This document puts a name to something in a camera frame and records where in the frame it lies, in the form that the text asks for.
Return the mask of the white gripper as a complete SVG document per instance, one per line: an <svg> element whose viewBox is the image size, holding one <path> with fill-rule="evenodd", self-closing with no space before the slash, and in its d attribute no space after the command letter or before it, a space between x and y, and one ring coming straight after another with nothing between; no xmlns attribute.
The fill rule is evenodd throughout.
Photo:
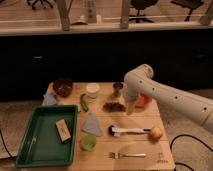
<svg viewBox="0 0 213 171"><path fill-rule="evenodd" d="M124 85L123 88L123 98L126 105L126 114L131 115L135 110L135 103L138 98L139 93L130 88L128 85Z"/></svg>

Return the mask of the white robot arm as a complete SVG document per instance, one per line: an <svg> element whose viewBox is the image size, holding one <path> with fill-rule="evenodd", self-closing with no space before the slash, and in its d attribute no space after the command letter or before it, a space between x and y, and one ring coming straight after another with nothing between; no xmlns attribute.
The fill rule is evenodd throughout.
<svg viewBox="0 0 213 171"><path fill-rule="evenodd" d="M124 76L123 97L134 103L139 94L163 102L213 134L213 100L156 81L151 66L142 64Z"/></svg>

